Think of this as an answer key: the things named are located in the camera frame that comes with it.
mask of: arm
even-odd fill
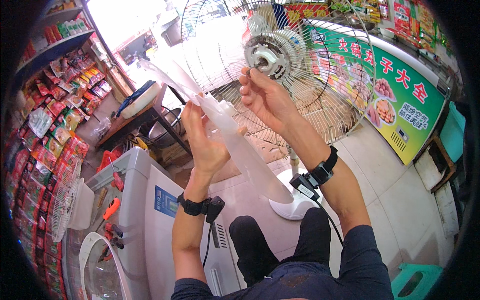
[[[208,186],[213,175],[230,159],[225,145],[207,139],[199,106],[188,102],[181,115],[181,122],[189,137],[195,167],[183,196],[193,202],[201,202],[207,197]],[[206,281],[200,258],[205,216],[191,216],[178,208],[172,230],[172,253],[176,280],[194,278]]]
[[[295,150],[308,170],[314,169],[330,155],[330,148],[297,111],[288,92],[256,69],[247,77],[243,68],[239,81],[242,102],[268,127],[280,134]],[[334,175],[320,189],[340,219],[343,235],[358,225],[369,225],[370,218],[360,186],[341,158],[333,168]]]

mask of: dark shirt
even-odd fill
[[[373,229],[351,229],[344,240],[338,278],[320,263],[290,262],[279,265],[264,280],[237,292],[216,297],[200,280],[183,278],[175,283],[172,300],[210,299],[393,299],[387,267],[382,263]]]

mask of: fan guard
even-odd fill
[[[57,183],[58,186],[54,191],[55,203],[52,215],[52,239],[54,242],[60,242],[67,230],[77,195],[82,162],[73,156],[71,166],[71,168],[66,168],[61,182]]]
[[[341,139],[371,103],[375,69],[365,62],[366,52],[372,61],[374,57],[363,20],[352,5],[347,0],[329,2],[189,1],[181,34],[194,80],[218,101],[231,102],[238,112],[235,121],[247,126],[249,134],[286,146],[244,107],[239,93],[241,69],[258,63],[255,51],[263,51],[260,57],[267,60],[276,56],[276,65],[269,61],[259,69],[288,90],[300,114],[328,144]],[[359,46],[360,57],[345,55],[348,48],[339,43],[345,35],[348,43]]]

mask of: teal bin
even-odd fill
[[[456,162],[463,153],[463,132],[465,131],[465,117],[455,107],[454,102],[448,105],[448,112],[445,125],[440,132],[440,140],[447,151],[448,156]]]
[[[437,265],[407,264],[398,266],[402,271],[392,281],[395,300],[422,300],[433,287],[443,269]]]

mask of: hand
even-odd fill
[[[298,113],[287,90],[275,81],[268,78],[257,69],[250,70],[251,78],[246,76],[245,67],[239,78],[242,87],[242,102],[266,126],[280,135],[284,135],[286,128],[293,124],[301,115]]]
[[[188,135],[195,165],[194,173],[210,182],[213,175],[220,171],[230,159],[230,154],[224,144],[207,138],[204,125],[208,117],[202,118],[203,114],[200,106],[189,101],[181,114],[181,122]]]

